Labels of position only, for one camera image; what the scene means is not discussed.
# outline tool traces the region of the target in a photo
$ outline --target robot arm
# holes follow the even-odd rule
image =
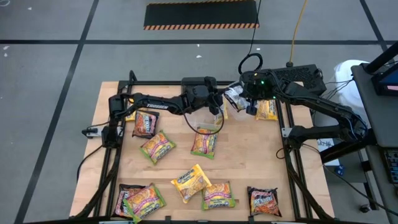
[[[246,98],[251,105],[246,112],[256,114],[253,106],[256,100],[271,100],[274,97],[291,105],[304,105],[315,111],[335,118],[339,124],[327,127],[304,128],[294,126],[285,128],[282,134],[285,141],[293,148],[300,148],[308,139],[340,138],[346,142],[362,140],[367,131],[364,121],[348,106],[339,105],[330,100],[310,93],[301,85],[288,80],[279,80],[272,70],[266,72],[245,72],[241,75],[243,92],[241,97]]]

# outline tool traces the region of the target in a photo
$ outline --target yellow and black striped mat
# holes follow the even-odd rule
[[[144,30],[247,29],[256,16],[254,0],[150,3]]]

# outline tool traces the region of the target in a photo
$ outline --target wooden table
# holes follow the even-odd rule
[[[93,124],[107,121],[108,98],[117,92],[117,82],[103,82],[93,118]],[[134,85],[133,92],[171,97],[180,94],[180,86]],[[249,216],[247,186],[261,189],[278,188],[279,208],[282,218],[274,215],[257,215],[255,221],[285,220],[293,221],[292,199],[286,164],[277,159],[275,153],[282,147],[282,140],[277,121],[256,121],[254,118],[236,121],[232,116],[225,121],[223,130],[218,134],[214,160],[194,156],[190,150],[195,133],[187,126],[183,116],[161,111],[157,130],[163,129],[168,137],[177,144],[165,157],[154,166],[144,157],[139,146],[145,139],[131,137],[134,122],[127,122],[126,133],[119,165],[118,181],[115,190],[115,202],[119,193],[119,184],[148,185],[151,182],[159,188],[167,206],[149,215],[146,220],[164,220],[170,215],[172,220],[229,220],[247,221]],[[284,121],[287,124],[287,113],[284,109]],[[308,108],[293,106],[292,112],[296,125],[312,126]],[[307,144],[317,147],[315,140]],[[100,138],[89,139],[85,156],[101,145]],[[89,158],[82,166],[70,215],[76,215],[89,201],[100,179],[104,159],[103,149]],[[301,149],[303,168],[307,187],[317,202],[331,216],[333,209],[328,187],[318,153],[305,148]],[[229,180],[233,190],[236,206],[234,208],[216,208],[201,210],[201,194],[194,195],[184,204],[174,185],[170,181],[185,173],[193,165],[199,164],[212,183]],[[305,216],[301,191],[297,188],[301,216]],[[103,195],[103,206],[100,215],[105,214],[108,190]]]

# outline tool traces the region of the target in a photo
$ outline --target ramen packet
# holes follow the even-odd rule
[[[276,105],[275,100],[261,100],[257,104],[257,114],[256,120],[258,119],[268,119],[268,120],[278,120],[276,115]]]
[[[149,214],[166,206],[163,197],[154,184],[150,184],[135,195],[123,199],[123,203],[132,216],[134,223],[140,222]]]
[[[272,214],[282,217],[278,207],[277,189],[256,189],[248,187],[250,216]]]
[[[141,152],[154,164],[166,155],[176,144],[170,141],[163,130],[160,130],[154,137],[145,142],[141,147]]]
[[[225,98],[231,103],[232,107],[236,109],[237,112],[245,110],[250,103],[239,94],[243,92],[243,87],[239,81],[230,84],[224,92]]]
[[[172,180],[171,183],[180,192],[184,203],[188,203],[189,199],[201,189],[211,186],[210,180],[199,164],[194,165],[187,173]]]
[[[150,139],[155,136],[156,123],[159,113],[153,111],[136,111],[136,126],[132,136]]]
[[[235,199],[228,182],[212,184],[201,191],[201,208],[208,210],[218,207],[235,207]]]
[[[128,99],[127,100],[127,108],[130,108],[130,106],[134,103],[133,99]],[[126,116],[126,121],[135,121],[136,120],[136,113],[137,111],[132,112],[129,116]]]
[[[121,218],[132,218],[129,211],[127,210],[127,206],[125,206],[123,203],[123,199],[135,195],[143,188],[145,188],[145,186],[120,184],[118,202],[116,203],[116,208],[114,209],[112,216]]]
[[[215,130],[198,128],[199,133],[195,136],[195,141],[191,148],[191,154],[198,156],[205,156],[209,159],[214,159],[216,140],[218,134],[213,133]]]

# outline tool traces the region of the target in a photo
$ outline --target concrete floor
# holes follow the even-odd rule
[[[249,50],[239,40],[249,40],[251,29],[144,31],[145,7],[150,2],[157,1],[10,0],[0,7],[1,223],[15,222],[18,212],[17,221],[24,222],[68,218],[76,168],[87,142],[80,131],[91,123],[101,82],[126,79],[130,69],[139,80],[238,78],[238,64]],[[297,40],[313,41],[296,45],[294,64],[315,63],[329,80],[338,63],[370,61],[386,44],[398,40],[393,16],[398,2],[366,3],[383,39],[375,35],[360,0],[309,1]],[[288,61],[289,41],[282,40],[291,40],[302,4],[303,0],[262,1],[255,39],[269,41],[255,44],[253,51],[264,57],[263,68],[284,67]],[[86,26],[90,9],[93,21]],[[84,44],[86,40],[177,41],[121,45]],[[214,40],[214,44],[200,44],[201,40]],[[236,41],[226,44],[226,40]],[[247,69],[254,63],[249,62]],[[38,158],[45,159],[41,172],[31,178],[35,166],[36,171],[41,168]],[[21,206],[28,185],[32,197],[26,197]],[[387,222],[383,211],[359,213],[366,199],[348,186],[329,181],[329,189],[336,217]]]

